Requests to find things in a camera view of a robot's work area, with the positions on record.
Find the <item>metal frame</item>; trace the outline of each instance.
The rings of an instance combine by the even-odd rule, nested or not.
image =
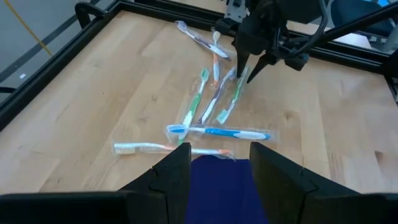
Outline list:
[[[210,31],[217,20],[224,18],[224,14],[207,9],[202,9],[188,4],[172,2],[169,0],[136,0],[135,2],[114,1],[105,11],[99,13],[96,10],[87,9],[85,4],[84,10],[76,5],[77,13],[96,14],[92,21],[88,21],[85,16],[81,22],[82,30],[64,46],[57,54],[55,54],[46,64],[44,64],[37,72],[35,72],[25,83],[14,90],[11,95],[0,104],[0,130],[4,129],[12,119],[18,115],[45,87],[55,78],[63,68],[112,20],[120,11],[129,11],[142,14],[165,21],[183,20],[188,26],[197,29]],[[389,9],[398,10],[398,2],[387,6]],[[380,12],[367,16],[366,22],[377,22],[382,19]],[[353,28],[353,24],[364,25],[364,22],[354,21],[347,24],[346,28]],[[326,32],[323,39],[334,39],[335,29]],[[289,31],[291,37],[308,37],[296,31]],[[311,57],[319,58],[340,65],[365,70],[368,72],[382,74],[392,90],[393,95],[397,93],[394,89],[392,77],[394,76],[392,65],[398,62],[398,54],[391,57],[388,54],[374,52],[369,49],[362,49],[348,44],[330,41],[321,44],[309,51]]]

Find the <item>toothbrush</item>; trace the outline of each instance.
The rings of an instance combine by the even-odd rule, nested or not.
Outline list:
[[[186,125],[186,126],[191,125],[193,116],[195,115],[195,112],[197,110],[197,107],[198,107],[200,99],[201,99],[201,95],[203,94],[203,89],[205,88],[205,85],[206,85],[206,82],[208,79],[209,79],[209,71],[204,68],[201,71],[201,84],[200,84],[199,91],[196,94],[196,96],[193,98],[193,101],[190,105],[189,111],[188,111],[187,115],[185,115],[184,120],[182,121],[183,125]],[[181,136],[178,139],[178,145],[181,145],[184,142],[184,138],[185,138],[185,136]]]
[[[242,88],[243,80],[246,78],[246,74],[248,73],[248,68],[245,67],[243,70],[242,77],[238,81],[238,85],[235,89],[234,96],[232,98],[231,103],[229,104],[228,110],[223,109],[222,112],[217,116],[217,121],[220,124],[224,124],[225,121],[228,119],[229,115],[231,114],[232,110],[235,107],[236,102],[238,101],[238,97]]]
[[[175,22],[177,23],[177,28],[184,34],[187,34],[189,37],[191,37],[195,42],[211,50],[213,53],[216,53],[223,59],[231,61],[231,58],[226,53],[224,53],[219,47],[214,46],[204,38],[201,38],[198,34],[188,29],[188,26],[184,21],[175,21]]]
[[[218,39],[220,38],[220,32],[214,31],[213,33],[213,43],[217,47]],[[220,80],[220,62],[218,61],[218,55],[213,53],[213,84],[215,87],[218,86],[218,81]]]
[[[176,147],[173,146],[165,146],[149,142],[123,142],[113,144],[114,153],[119,155],[129,155],[139,152],[150,154],[169,154],[175,148]],[[234,159],[233,152],[228,149],[191,149],[191,153],[195,155],[212,155]]]
[[[182,124],[173,124],[166,127],[168,133],[185,134],[188,131],[194,131],[205,134],[212,134],[217,136],[226,136],[238,139],[248,140],[270,140],[271,135],[268,133],[261,133],[257,131],[245,131],[237,129],[222,129],[222,128],[196,128],[187,127]]]
[[[202,116],[199,118],[197,124],[204,124],[206,119],[209,117],[211,111],[215,107],[218,99],[220,98],[221,91],[223,90],[223,87],[225,86],[225,83],[227,79],[229,78],[234,78],[236,73],[236,68],[233,67],[231,70],[227,73],[227,75],[223,78],[223,81],[221,81],[221,84],[218,86],[216,92],[214,93],[213,98],[211,99],[210,103],[207,105],[205,111],[203,112]]]

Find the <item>wood grain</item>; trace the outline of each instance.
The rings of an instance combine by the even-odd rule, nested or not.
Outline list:
[[[221,38],[232,50],[231,41]],[[181,121],[211,61],[175,24],[120,12],[0,133],[0,194],[115,190],[135,179],[163,156],[115,156],[112,143],[167,144],[165,126]],[[207,85],[198,113],[213,93]],[[397,115],[382,76],[311,58],[301,72],[282,62],[265,68],[226,125],[275,131],[262,143],[354,190],[398,192]],[[249,141],[187,141],[249,155]]]

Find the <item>blue toothbrush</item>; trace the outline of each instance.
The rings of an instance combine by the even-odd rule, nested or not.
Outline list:
[[[185,134],[188,131],[194,131],[205,134],[212,134],[217,136],[226,136],[238,139],[248,140],[270,140],[271,135],[268,133],[260,133],[257,131],[244,131],[236,129],[221,129],[221,128],[196,128],[188,127],[182,124],[173,124],[167,126],[168,133]]]

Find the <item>blue cloth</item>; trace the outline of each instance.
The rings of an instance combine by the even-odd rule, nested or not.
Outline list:
[[[268,223],[247,159],[192,161],[186,224]]]

